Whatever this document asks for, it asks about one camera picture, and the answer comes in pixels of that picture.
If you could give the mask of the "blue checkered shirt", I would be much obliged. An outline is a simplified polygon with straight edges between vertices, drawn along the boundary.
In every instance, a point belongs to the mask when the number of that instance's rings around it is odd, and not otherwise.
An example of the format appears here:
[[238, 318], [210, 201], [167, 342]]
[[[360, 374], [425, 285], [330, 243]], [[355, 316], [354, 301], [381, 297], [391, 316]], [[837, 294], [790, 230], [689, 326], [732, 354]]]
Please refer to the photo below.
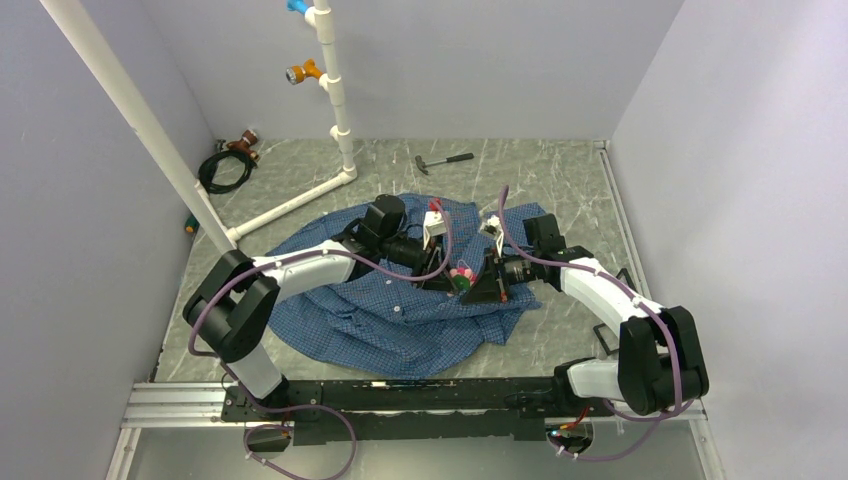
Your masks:
[[[481, 271], [492, 241], [478, 233], [475, 203], [440, 199], [451, 217], [450, 265]], [[267, 252], [288, 254], [317, 245], [362, 217], [367, 203], [319, 217]], [[510, 287], [507, 303], [464, 306], [457, 296], [415, 288], [381, 272], [290, 297], [274, 307], [268, 327], [316, 361], [393, 378], [438, 374], [484, 343], [503, 345], [528, 310], [541, 308], [529, 287]]]

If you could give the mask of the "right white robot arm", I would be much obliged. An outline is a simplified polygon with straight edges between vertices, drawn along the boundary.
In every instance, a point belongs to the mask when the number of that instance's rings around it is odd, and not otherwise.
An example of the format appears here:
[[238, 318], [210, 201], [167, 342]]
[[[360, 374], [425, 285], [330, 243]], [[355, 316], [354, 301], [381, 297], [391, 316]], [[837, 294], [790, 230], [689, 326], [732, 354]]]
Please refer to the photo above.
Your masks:
[[494, 240], [481, 272], [461, 301], [504, 303], [515, 287], [543, 282], [589, 309], [618, 340], [603, 359], [584, 358], [557, 366], [544, 396], [564, 415], [591, 400], [625, 403], [641, 416], [673, 414], [706, 395], [709, 377], [692, 314], [664, 307], [610, 274], [581, 246], [569, 247], [551, 214], [524, 220], [528, 247], [506, 254], [508, 238], [493, 215], [480, 226]]

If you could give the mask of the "pink flower brooch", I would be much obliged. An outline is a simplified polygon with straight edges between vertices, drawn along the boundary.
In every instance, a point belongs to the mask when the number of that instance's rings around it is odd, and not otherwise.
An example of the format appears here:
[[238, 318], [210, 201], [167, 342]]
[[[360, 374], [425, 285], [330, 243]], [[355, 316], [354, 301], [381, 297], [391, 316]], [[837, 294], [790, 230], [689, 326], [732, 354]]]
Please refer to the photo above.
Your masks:
[[453, 267], [449, 271], [449, 276], [460, 292], [469, 291], [477, 280], [477, 275], [472, 268], [466, 265]]

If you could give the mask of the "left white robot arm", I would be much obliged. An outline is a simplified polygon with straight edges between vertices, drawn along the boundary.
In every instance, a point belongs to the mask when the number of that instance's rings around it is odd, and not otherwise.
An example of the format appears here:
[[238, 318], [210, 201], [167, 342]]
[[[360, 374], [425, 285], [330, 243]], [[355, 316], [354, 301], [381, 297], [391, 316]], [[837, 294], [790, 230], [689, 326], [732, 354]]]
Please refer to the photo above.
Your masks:
[[399, 197], [380, 195], [362, 217], [315, 246], [270, 257], [252, 258], [238, 249], [224, 253], [184, 307], [189, 353], [217, 359], [244, 389], [248, 407], [258, 417], [279, 417], [289, 404], [290, 382], [262, 345], [276, 305], [372, 271], [389, 274], [383, 260], [410, 269], [408, 275], [393, 273], [397, 280], [422, 289], [452, 290], [450, 214], [440, 200], [432, 200], [419, 238], [406, 232], [407, 218]]

